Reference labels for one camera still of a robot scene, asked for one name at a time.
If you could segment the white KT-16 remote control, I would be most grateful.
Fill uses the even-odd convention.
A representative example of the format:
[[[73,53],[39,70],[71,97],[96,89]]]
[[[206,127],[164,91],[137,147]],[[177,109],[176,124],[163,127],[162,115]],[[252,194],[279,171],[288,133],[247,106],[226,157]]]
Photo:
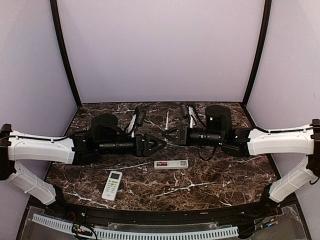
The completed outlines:
[[[167,162],[166,167],[156,167],[158,162]],[[160,160],[154,162],[155,170],[178,170],[178,169],[187,169],[189,167],[188,160]]]

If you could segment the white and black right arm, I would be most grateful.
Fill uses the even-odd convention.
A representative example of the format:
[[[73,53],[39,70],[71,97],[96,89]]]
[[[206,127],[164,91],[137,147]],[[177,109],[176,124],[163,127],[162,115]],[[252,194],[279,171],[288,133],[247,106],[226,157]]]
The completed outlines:
[[[264,154],[304,154],[301,162],[284,177],[264,189],[261,201],[255,205],[255,213],[266,217],[282,202],[307,183],[320,179],[320,121],[300,127],[266,130],[260,127],[233,128],[231,110],[222,105],[210,105],[205,109],[202,127],[196,126],[198,113],[189,113],[194,107],[182,104],[183,117],[189,124],[180,124],[162,132],[162,136],[179,146],[213,147],[232,157],[249,157]]]

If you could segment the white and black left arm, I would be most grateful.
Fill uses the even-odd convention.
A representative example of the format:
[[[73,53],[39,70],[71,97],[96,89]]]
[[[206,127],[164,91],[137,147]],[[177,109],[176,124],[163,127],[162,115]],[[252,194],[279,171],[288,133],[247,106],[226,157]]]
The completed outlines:
[[[67,218],[70,206],[64,202],[62,190],[46,183],[26,169],[22,160],[58,162],[87,166],[99,162],[101,156],[132,155],[149,157],[167,143],[150,134],[134,134],[142,126],[143,116],[135,116],[128,128],[118,126],[118,118],[109,113],[94,117],[88,130],[64,137],[29,135],[12,130],[11,124],[0,129],[0,179],[12,182],[26,194],[50,206],[60,218]]]

